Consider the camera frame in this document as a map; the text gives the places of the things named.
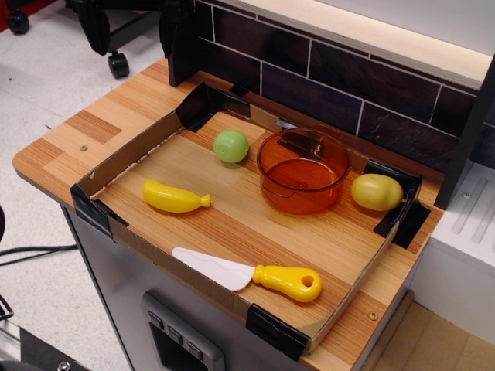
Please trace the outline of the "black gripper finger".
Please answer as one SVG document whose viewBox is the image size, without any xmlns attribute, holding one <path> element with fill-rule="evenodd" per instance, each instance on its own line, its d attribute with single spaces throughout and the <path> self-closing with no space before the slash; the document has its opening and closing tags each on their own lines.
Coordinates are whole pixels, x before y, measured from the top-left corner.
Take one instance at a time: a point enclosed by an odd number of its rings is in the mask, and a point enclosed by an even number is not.
<svg viewBox="0 0 495 371">
<path fill-rule="evenodd" d="M 95 1 L 76 1 L 75 10 L 91 49 L 104 56 L 110 45 L 110 24 Z"/>
<path fill-rule="evenodd" d="M 180 1 L 165 0 L 160 8 L 159 39 L 165 58 L 173 55 L 180 24 Z"/>
</svg>

